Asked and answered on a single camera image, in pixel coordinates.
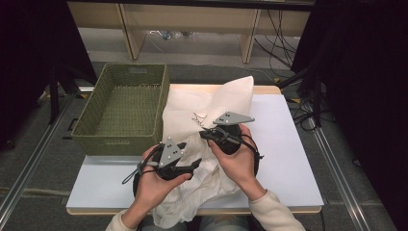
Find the light wooden desk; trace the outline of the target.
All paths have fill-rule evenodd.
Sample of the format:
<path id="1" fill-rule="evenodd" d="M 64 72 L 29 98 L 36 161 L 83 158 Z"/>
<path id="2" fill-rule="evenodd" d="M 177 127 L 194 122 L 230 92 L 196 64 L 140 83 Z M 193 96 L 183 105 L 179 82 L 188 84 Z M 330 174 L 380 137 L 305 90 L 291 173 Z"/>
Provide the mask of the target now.
<path id="1" fill-rule="evenodd" d="M 81 28 L 119 29 L 124 35 L 128 55 L 139 57 L 149 31 L 182 31 L 237 34 L 242 62 L 250 62 L 254 37 L 274 35 L 277 29 L 287 37 L 300 37 L 308 12 L 233 9 L 216 7 L 143 5 L 82 2 L 67 5 Z"/>

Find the clear clutter under desk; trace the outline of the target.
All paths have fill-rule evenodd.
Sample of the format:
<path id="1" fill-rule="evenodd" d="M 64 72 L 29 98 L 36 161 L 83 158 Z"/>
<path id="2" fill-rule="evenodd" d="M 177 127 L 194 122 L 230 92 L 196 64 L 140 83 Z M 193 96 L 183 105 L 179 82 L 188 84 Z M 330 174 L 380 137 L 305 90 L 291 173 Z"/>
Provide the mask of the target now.
<path id="1" fill-rule="evenodd" d="M 193 35 L 193 32 L 179 32 L 179 31 L 150 31 L 151 36 L 160 36 L 162 39 L 178 39 L 189 38 Z"/>

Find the person's right hand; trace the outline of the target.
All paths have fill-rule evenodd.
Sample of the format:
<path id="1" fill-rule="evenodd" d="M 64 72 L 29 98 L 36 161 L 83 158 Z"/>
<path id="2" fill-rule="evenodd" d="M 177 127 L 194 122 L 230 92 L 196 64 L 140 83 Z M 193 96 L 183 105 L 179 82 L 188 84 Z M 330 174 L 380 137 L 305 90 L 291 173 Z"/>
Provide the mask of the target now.
<path id="1" fill-rule="evenodd" d="M 243 124 L 240 128 L 244 144 L 236 153 L 227 155 L 213 141 L 208 141 L 208 144 L 225 174 L 240 187 L 250 201 L 255 201 L 264 196 L 267 191 L 254 173 L 254 143 L 250 139 L 250 130 Z"/>

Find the person's legs in jeans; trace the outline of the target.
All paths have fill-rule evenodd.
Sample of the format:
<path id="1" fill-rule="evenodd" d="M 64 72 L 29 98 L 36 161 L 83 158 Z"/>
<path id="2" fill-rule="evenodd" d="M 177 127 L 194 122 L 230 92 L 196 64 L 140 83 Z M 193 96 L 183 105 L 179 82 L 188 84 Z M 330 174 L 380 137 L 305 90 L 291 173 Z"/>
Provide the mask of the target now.
<path id="1" fill-rule="evenodd" d="M 164 229 L 154 224 L 152 217 L 143 220 L 140 231 L 250 231 L 247 217 L 204 216 L 193 221 L 178 222 Z"/>

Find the person's left hand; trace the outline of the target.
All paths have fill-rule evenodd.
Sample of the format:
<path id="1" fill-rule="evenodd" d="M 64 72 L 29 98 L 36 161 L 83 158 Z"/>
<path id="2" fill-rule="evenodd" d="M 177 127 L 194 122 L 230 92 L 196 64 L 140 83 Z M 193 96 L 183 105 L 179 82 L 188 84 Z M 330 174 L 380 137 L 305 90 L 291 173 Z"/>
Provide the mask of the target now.
<path id="1" fill-rule="evenodd" d="M 148 207 L 150 211 L 160 205 L 174 188 L 190 180 L 188 174 L 183 174 L 166 181 L 156 173 L 152 166 L 145 166 L 143 170 L 144 173 L 140 177 L 138 191 L 132 206 Z"/>

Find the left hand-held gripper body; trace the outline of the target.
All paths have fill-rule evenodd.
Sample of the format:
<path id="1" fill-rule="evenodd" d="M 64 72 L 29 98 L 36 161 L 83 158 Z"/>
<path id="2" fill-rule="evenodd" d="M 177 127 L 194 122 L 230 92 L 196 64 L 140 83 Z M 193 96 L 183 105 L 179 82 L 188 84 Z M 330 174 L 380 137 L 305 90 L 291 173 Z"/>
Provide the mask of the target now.
<path id="1" fill-rule="evenodd" d="M 175 179 L 181 170 L 177 164 L 184 156 L 185 142 L 176 144 L 171 138 L 165 143 L 159 144 L 153 151 L 151 166 L 154 167 L 157 174 L 164 180 Z"/>

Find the aluminium floor rail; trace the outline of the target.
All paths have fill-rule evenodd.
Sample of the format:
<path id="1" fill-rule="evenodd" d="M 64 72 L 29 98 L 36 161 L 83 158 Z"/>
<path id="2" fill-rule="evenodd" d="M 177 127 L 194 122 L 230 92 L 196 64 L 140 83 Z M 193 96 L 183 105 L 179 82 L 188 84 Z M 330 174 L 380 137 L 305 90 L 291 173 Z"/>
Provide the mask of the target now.
<path id="1" fill-rule="evenodd" d="M 7 224 L 16 204 L 18 203 L 21 195 L 23 195 L 24 189 L 26 188 L 34 172 L 38 168 L 38 165 L 41 162 L 44 153 L 48 149 L 48 146 L 50 145 L 61 125 L 61 121 L 68 107 L 72 104 L 73 100 L 76 97 L 80 97 L 82 94 L 91 94 L 92 92 L 93 87 L 80 87 L 75 93 L 68 93 L 62 102 L 62 106 L 57 107 L 58 112 L 56 117 L 51 123 L 46 126 L 46 130 L 41 136 L 37 146 L 29 156 L 28 161 L 20 171 L 13 185 L 7 190 L 5 199 L 0 204 L 0 231 Z"/>
<path id="2" fill-rule="evenodd" d="M 334 178 L 334 182 L 339 190 L 356 231 L 372 231 L 367 216 L 360 206 L 354 192 L 350 188 L 348 181 L 346 180 L 344 173 L 334 155 L 334 152 L 327 138 L 325 137 L 325 134 L 323 133 L 322 128 L 318 127 L 318 124 L 312 118 L 308 119 L 308 123 L 313 128 L 319 148 L 322 151 L 322 155 L 332 174 L 332 177 Z"/>

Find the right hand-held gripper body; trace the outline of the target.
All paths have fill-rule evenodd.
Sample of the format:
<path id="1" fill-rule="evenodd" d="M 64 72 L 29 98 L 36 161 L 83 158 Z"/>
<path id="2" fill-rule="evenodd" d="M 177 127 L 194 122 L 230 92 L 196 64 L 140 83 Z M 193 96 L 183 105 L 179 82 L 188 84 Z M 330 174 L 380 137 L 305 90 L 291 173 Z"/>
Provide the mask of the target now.
<path id="1" fill-rule="evenodd" d="M 215 127 L 219 127 L 221 130 L 221 139 L 220 141 L 215 141 L 215 143 L 225 154 L 231 155 L 235 153 L 242 143 L 240 125 L 254 120 L 254 117 L 233 112 L 226 112 L 220 115 L 213 121 Z"/>

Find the white garment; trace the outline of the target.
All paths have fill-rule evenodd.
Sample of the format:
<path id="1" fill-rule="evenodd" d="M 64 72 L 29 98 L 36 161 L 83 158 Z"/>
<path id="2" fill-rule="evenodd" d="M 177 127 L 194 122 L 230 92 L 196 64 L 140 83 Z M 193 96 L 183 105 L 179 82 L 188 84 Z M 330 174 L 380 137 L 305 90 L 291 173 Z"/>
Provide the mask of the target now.
<path id="1" fill-rule="evenodd" d="M 189 166 L 198 159 L 201 163 L 193 172 L 191 180 L 173 189 L 165 200 L 152 210 L 154 224 L 164 229 L 171 228 L 179 222 L 191 221 L 203 203 L 239 190 L 238 186 L 226 176 L 207 142 L 198 134 L 171 136 L 171 138 L 176 143 L 187 144 L 185 154 L 178 166 Z"/>

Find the cream mesh laundry bag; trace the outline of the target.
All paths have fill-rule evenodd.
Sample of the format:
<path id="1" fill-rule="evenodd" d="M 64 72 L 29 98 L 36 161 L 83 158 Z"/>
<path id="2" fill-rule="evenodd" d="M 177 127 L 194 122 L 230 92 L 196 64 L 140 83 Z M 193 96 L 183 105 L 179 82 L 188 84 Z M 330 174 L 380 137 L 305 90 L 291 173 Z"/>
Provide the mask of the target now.
<path id="1" fill-rule="evenodd" d="M 248 116 L 253 88 L 254 79 L 247 76 L 227 82 L 214 92 L 170 90 L 163 112 L 163 139 L 171 137 L 176 143 L 187 144 L 183 162 L 198 158 L 213 161 L 216 157 L 199 132 L 214 127 L 213 121 L 226 112 Z"/>

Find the green woven basket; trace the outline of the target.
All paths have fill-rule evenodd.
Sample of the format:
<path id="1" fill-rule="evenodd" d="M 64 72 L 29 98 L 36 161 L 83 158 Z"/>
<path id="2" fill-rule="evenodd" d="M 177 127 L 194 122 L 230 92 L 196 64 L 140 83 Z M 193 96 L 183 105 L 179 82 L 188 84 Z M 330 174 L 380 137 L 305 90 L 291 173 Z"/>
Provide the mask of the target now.
<path id="1" fill-rule="evenodd" d="M 162 140 L 164 64 L 105 64 L 71 137 L 93 156 L 140 155 Z"/>

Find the dark curtain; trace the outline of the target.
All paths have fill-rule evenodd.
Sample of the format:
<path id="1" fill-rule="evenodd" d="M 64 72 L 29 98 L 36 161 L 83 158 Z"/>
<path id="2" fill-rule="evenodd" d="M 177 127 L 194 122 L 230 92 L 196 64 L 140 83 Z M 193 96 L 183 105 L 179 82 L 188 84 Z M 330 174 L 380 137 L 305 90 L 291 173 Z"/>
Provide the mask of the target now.
<path id="1" fill-rule="evenodd" d="M 55 119 L 58 87 L 74 93 L 77 79 L 97 76 L 66 0 L 0 0 L 0 148 L 14 147 L 46 87 Z"/>
<path id="2" fill-rule="evenodd" d="M 408 231 L 408 0 L 315 0 L 293 71 L 318 68 L 329 106 L 397 231 Z"/>

